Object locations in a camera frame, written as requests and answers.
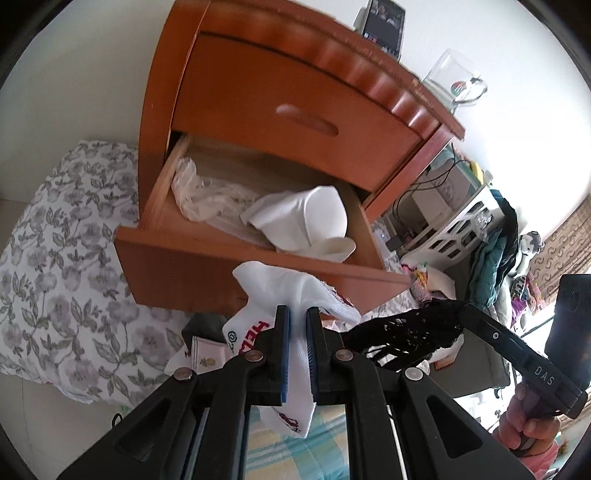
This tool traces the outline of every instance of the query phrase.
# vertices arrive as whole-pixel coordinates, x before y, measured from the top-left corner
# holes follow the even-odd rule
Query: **finger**
[[[499,438],[503,445],[514,450],[521,443],[521,437],[515,427],[507,420],[506,416],[507,413],[505,412],[499,419]]]
[[[518,432],[521,432],[523,430],[525,422],[527,421],[527,417],[525,416],[523,408],[521,408],[520,402],[521,401],[517,397],[516,393],[515,396],[513,396],[513,398],[509,402],[509,407],[507,408],[506,412],[507,420]]]
[[[523,433],[530,438],[540,440],[554,440],[560,430],[560,420],[552,417],[549,419],[529,419]]]
[[[519,398],[519,400],[523,400],[525,395],[527,394],[527,386],[524,383],[517,384],[515,387],[515,396]]]
[[[503,443],[503,442],[501,441],[501,436],[499,435],[499,427],[495,428],[495,430],[492,432],[492,437],[493,437],[493,438],[494,438],[494,439],[495,439],[497,442]]]

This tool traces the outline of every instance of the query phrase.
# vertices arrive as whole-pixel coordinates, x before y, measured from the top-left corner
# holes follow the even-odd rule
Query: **bed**
[[[80,142],[0,257],[1,372],[131,407],[167,378],[190,314],[134,302],[112,238],[137,221],[137,150]]]

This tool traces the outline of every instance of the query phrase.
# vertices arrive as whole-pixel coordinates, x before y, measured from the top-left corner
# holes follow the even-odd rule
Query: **curtain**
[[[591,197],[581,205],[545,242],[544,249],[530,262],[530,274],[546,303],[558,295],[563,274],[585,273],[591,267]]]

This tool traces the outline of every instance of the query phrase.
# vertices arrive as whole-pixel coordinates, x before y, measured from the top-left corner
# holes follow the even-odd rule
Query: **colorful blanket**
[[[340,480],[349,478],[347,422],[342,405],[316,407],[305,439],[278,435],[251,410],[247,480]]]

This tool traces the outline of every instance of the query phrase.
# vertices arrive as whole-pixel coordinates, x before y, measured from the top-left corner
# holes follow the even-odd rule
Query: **clothes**
[[[499,207],[501,207],[503,215],[505,215],[501,227],[501,236],[506,239],[506,244],[496,272],[495,281],[495,289],[498,291],[504,278],[515,266],[515,259],[519,251],[519,226],[517,224],[517,213],[501,195],[501,192],[491,189],[491,193]]]
[[[546,308],[546,302],[544,300],[544,297],[542,296],[542,292],[540,291],[540,288],[538,284],[535,282],[534,277],[531,273],[528,273],[525,276],[525,278],[525,284],[531,297],[531,299],[528,301],[530,309],[532,313],[541,312]]]
[[[517,323],[517,320],[521,318],[523,312],[525,312],[525,309],[527,308],[527,302],[521,299],[512,299],[511,307],[513,309],[513,313],[511,315],[511,326],[513,327],[513,325]]]
[[[528,469],[530,469],[531,473],[534,474],[535,480],[542,480],[550,468],[550,465],[552,465],[556,460],[557,455],[558,443],[554,442],[554,444],[544,453],[534,455],[532,457],[521,458],[520,460],[521,463],[523,463]]]
[[[500,287],[500,284],[496,286],[496,275],[507,242],[501,232],[501,229],[493,231],[488,242],[480,244],[470,273],[466,299],[483,311],[495,302]]]
[[[512,299],[526,299],[527,289],[525,288],[525,277],[516,278],[511,284]]]
[[[510,293],[510,278],[505,277],[499,293],[496,297],[495,303],[493,304],[494,313],[496,314],[496,320],[501,322],[507,328],[511,327],[511,317],[513,315],[513,308],[511,305],[511,293]]]

